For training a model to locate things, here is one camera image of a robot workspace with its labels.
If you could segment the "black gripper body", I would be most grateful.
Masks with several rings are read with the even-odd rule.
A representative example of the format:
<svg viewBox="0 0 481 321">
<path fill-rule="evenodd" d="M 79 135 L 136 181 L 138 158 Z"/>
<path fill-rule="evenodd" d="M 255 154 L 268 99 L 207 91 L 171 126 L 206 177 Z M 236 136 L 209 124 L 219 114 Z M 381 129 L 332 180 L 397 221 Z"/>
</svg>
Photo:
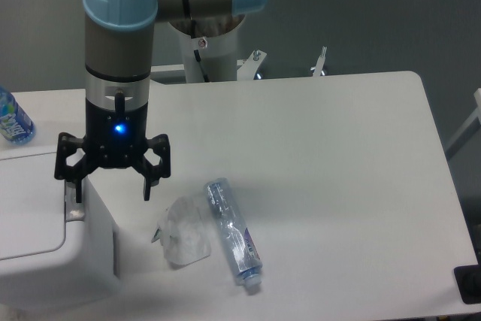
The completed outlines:
<svg viewBox="0 0 481 321">
<path fill-rule="evenodd" d="M 147 151 L 148 105 L 126 111 L 122 117 L 114 111 L 86 102 L 86 134 L 83 164 L 88 169 L 149 169 Z"/>
</svg>

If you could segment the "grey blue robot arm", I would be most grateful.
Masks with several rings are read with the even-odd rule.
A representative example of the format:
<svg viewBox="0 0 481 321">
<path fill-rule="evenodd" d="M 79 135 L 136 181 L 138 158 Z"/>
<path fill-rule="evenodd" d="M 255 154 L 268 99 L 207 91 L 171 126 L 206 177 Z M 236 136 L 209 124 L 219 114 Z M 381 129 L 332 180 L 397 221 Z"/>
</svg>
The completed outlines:
<svg viewBox="0 0 481 321">
<path fill-rule="evenodd" d="M 83 0 L 86 133 L 58 137 L 54 176 L 81 203 L 83 180 L 98 168 L 133 168 L 144 197 L 171 174 L 168 136 L 147 138 L 147 109 L 157 22 L 242 16 L 267 0 Z"/>
</svg>

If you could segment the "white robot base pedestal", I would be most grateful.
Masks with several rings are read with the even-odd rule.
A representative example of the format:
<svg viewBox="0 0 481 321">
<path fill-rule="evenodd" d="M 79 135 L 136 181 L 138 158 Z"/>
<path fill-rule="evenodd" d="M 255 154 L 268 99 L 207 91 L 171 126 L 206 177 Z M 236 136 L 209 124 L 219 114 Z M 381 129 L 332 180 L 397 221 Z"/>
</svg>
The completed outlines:
<svg viewBox="0 0 481 321">
<path fill-rule="evenodd" d="M 173 83 L 175 78 L 186 83 L 262 80 L 266 52 L 255 49 L 245 59 L 237 57 L 239 33 L 245 19 L 241 14 L 170 22 L 180 45 L 182 62 L 154 65 L 151 79 L 161 83 Z"/>
</svg>

